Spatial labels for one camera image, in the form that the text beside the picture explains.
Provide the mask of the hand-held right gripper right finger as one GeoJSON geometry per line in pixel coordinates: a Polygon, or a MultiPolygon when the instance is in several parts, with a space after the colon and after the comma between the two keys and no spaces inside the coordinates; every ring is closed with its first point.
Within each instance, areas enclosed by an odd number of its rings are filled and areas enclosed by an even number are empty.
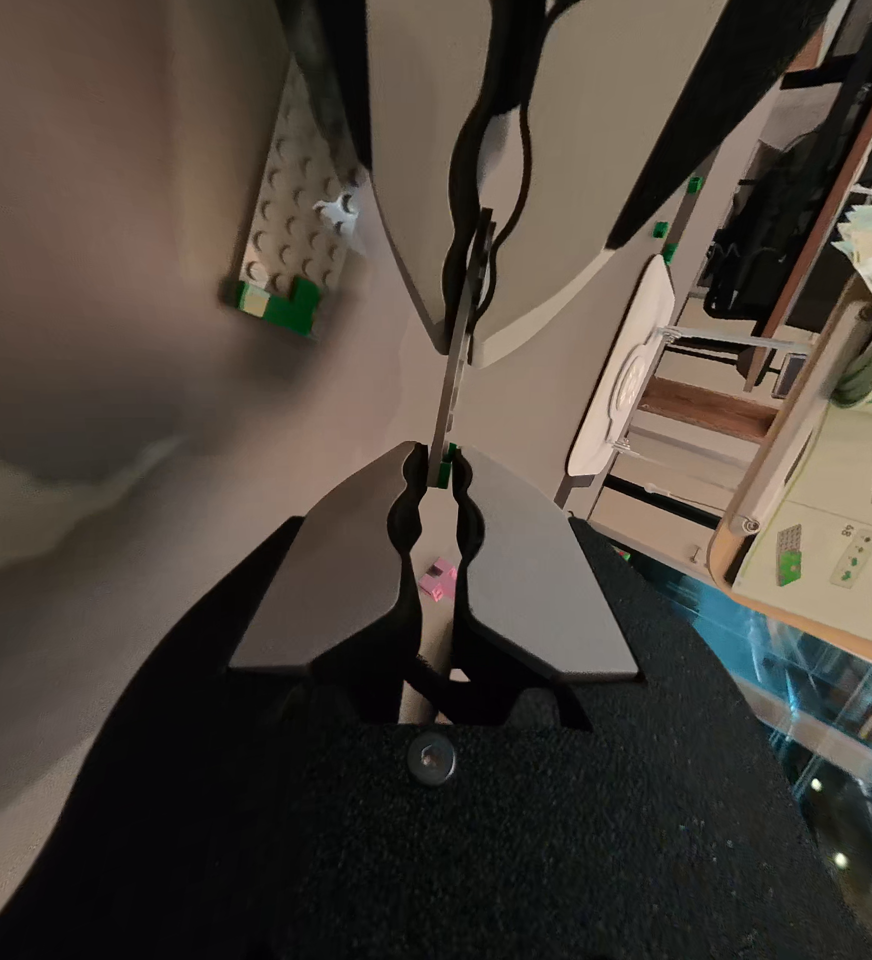
{"type": "Polygon", "coordinates": [[[590,724],[577,688],[639,666],[570,519],[537,486],[468,446],[452,457],[460,552],[450,663],[474,713],[505,723],[542,691],[559,724],[590,724]]]}

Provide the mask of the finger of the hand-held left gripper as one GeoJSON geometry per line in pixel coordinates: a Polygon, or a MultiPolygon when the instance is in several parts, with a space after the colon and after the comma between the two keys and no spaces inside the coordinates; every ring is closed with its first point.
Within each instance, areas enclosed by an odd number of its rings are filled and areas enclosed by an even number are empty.
{"type": "Polygon", "coordinates": [[[539,333],[622,241],[622,210],[715,29],[712,1],[555,4],[526,107],[524,204],[495,255],[471,364],[539,333]]]}
{"type": "Polygon", "coordinates": [[[422,327],[449,350],[442,275],[454,239],[450,169],[478,100],[492,28],[484,1],[369,1],[370,180],[422,327]]]}

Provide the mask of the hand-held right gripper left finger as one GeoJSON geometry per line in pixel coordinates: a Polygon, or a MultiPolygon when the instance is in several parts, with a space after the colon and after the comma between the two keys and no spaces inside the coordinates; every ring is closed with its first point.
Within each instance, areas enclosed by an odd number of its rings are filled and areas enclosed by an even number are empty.
{"type": "Polygon", "coordinates": [[[361,719],[398,721],[422,639],[411,551],[427,473],[427,446],[403,441],[315,504],[229,668],[336,687],[361,719]]]}

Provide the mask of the grey studded building plate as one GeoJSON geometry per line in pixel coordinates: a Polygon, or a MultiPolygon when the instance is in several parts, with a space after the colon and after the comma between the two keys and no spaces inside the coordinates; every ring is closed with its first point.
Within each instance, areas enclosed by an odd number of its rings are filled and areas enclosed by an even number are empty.
{"type": "Polygon", "coordinates": [[[472,327],[476,322],[479,298],[494,231],[495,222],[492,210],[482,208],[477,220],[463,286],[454,315],[440,403],[435,419],[432,442],[429,446],[426,484],[430,488],[442,489],[445,486],[441,479],[444,473],[443,464],[451,462],[453,457],[450,453],[450,437],[454,424],[454,412],[468,364],[472,327]]]}

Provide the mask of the grey desk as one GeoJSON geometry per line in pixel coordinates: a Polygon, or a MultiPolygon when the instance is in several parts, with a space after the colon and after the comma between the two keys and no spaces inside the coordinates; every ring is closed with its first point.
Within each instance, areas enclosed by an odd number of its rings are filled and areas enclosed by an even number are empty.
{"type": "Polygon", "coordinates": [[[431,440],[447,355],[371,172],[319,341],[226,303],[294,54],[279,3],[0,2],[0,834],[51,831],[217,582],[431,440]]]}

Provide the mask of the pink brick pig figure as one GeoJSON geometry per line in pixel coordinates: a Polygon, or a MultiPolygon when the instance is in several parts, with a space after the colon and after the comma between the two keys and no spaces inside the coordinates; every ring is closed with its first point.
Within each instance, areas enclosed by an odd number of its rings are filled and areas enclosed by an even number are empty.
{"type": "Polygon", "coordinates": [[[453,602],[457,584],[457,567],[446,558],[437,558],[418,578],[418,588],[422,594],[435,603],[453,602]]]}

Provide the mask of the small white brick piece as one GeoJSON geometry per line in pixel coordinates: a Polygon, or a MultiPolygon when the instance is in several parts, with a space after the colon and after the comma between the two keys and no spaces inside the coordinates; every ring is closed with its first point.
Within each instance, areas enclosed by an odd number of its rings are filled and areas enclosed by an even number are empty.
{"type": "Polygon", "coordinates": [[[352,193],[343,191],[333,200],[318,200],[312,210],[327,232],[346,239],[354,236],[359,208],[352,193]]]}

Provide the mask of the grey plate with green corner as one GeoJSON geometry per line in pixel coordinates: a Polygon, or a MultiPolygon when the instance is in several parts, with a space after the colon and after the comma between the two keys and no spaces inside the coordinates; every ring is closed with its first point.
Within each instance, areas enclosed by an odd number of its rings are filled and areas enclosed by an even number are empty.
{"type": "Polygon", "coordinates": [[[362,253],[357,228],[349,239],[336,236],[312,210],[346,191],[360,212],[363,171],[346,167],[346,143],[334,141],[321,120],[305,72],[289,54],[244,246],[225,294],[243,314],[313,342],[331,323],[350,254],[362,253]]]}

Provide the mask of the black office chair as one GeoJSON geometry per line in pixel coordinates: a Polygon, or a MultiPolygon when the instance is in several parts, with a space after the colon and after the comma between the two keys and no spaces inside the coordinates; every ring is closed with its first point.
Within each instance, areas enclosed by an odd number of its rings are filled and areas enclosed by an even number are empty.
{"type": "Polygon", "coordinates": [[[816,126],[783,150],[766,149],[710,244],[703,271],[708,316],[750,322],[754,335],[766,330],[844,161],[848,138],[816,126]]]}

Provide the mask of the instruction booklet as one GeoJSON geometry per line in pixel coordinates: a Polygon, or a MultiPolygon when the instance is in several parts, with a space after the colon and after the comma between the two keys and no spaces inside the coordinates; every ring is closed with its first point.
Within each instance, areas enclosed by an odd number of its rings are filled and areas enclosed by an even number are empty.
{"type": "Polygon", "coordinates": [[[732,587],[872,640],[872,193],[838,225],[833,246],[861,282],[848,307],[862,343],[823,388],[822,412],[732,587]]]}

